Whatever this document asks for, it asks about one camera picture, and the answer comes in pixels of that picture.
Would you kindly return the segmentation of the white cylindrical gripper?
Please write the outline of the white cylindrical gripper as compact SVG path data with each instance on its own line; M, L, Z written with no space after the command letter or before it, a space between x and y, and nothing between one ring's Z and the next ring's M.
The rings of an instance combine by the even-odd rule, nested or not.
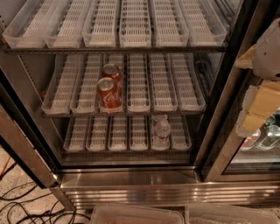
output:
M254 75L265 79L258 87L249 86L237 118L236 134L249 137L280 108L280 18L270 24L234 65L240 69L253 68Z

